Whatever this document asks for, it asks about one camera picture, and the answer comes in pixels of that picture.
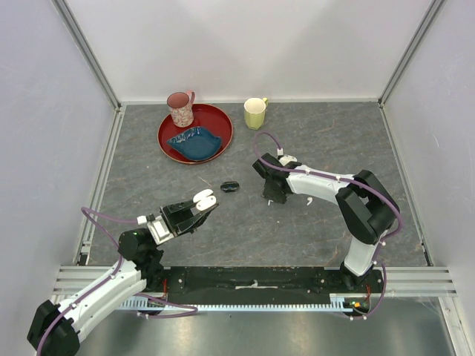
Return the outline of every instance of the blue bowl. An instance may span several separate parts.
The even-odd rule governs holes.
[[[191,161],[204,161],[220,150],[221,137],[197,126],[170,138],[167,143]]]

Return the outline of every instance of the cup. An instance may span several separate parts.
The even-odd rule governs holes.
[[[264,123],[267,109],[267,98],[251,98],[244,103],[244,119],[251,130],[257,130]]]
[[[186,93],[173,93],[166,100],[170,109],[173,123],[179,128],[185,128],[193,123],[194,91],[188,90]]]

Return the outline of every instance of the red plate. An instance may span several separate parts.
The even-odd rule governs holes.
[[[158,144],[160,148],[162,148],[163,153],[171,159],[187,165],[199,165],[200,163],[208,162],[218,157],[228,148],[233,134],[233,127],[229,117],[221,109],[213,105],[193,104],[193,117],[194,120],[190,126],[179,128],[173,123],[171,115],[168,115],[158,128]],[[219,151],[214,156],[198,162],[186,159],[182,154],[166,143],[173,136],[196,126],[203,126],[213,135],[221,137],[221,147]]]

